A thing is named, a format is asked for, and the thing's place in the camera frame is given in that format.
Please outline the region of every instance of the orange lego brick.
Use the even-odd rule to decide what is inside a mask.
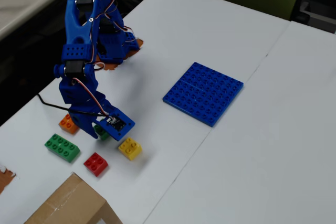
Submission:
[[[58,125],[62,128],[62,130],[65,130],[71,134],[75,134],[75,132],[79,129],[79,127],[73,123],[69,114],[67,114]]]

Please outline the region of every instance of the lego brick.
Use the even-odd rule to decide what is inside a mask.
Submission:
[[[93,153],[88,160],[85,161],[84,165],[89,169],[96,177],[102,173],[102,171],[108,167],[108,163],[105,159],[99,156],[96,152]]]
[[[132,138],[127,138],[118,148],[120,152],[129,160],[133,160],[141,152],[141,145]]]
[[[75,134],[79,129],[79,127],[73,123],[69,114],[67,114],[58,125],[62,130],[65,130],[71,134]]]
[[[100,136],[100,139],[102,139],[103,141],[106,140],[110,136],[109,133],[107,133],[99,125],[95,125],[93,128],[94,128],[94,131]]]
[[[243,85],[195,62],[164,96],[163,101],[212,127]]]
[[[45,146],[52,151],[53,153],[57,154],[58,156],[64,158],[69,163],[74,160],[74,158],[80,152],[77,145],[72,144],[68,140],[64,139],[63,137],[54,134],[45,144]]]

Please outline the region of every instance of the lego baseplate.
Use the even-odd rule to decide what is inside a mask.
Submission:
[[[195,62],[164,96],[163,101],[212,127],[243,85]]]

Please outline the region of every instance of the red lego brick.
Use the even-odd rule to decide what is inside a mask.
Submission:
[[[108,166],[105,159],[99,156],[96,152],[84,163],[87,169],[89,169],[96,177]]]
[[[67,114],[58,125],[62,128],[62,130],[65,130],[71,134],[75,134],[79,129],[79,127],[73,123],[69,114]]]

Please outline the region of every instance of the black cable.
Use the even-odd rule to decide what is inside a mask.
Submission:
[[[78,113],[78,114],[84,114],[84,115],[92,115],[92,116],[105,116],[106,117],[106,115],[102,115],[102,114],[98,114],[98,113],[72,110],[72,109],[67,109],[67,108],[64,108],[64,107],[61,107],[61,106],[57,106],[57,105],[54,105],[54,104],[46,103],[42,99],[42,97],[40,96],[40,94],[37,94],[37,96],[40,98],[41,103],[43,103],[44,105],[50,106],[50,107],[54,107],[54,108],[57,108],[57,109],[60,109],[60,110],[66,110],[66,111],[72,112],[72,113]]]

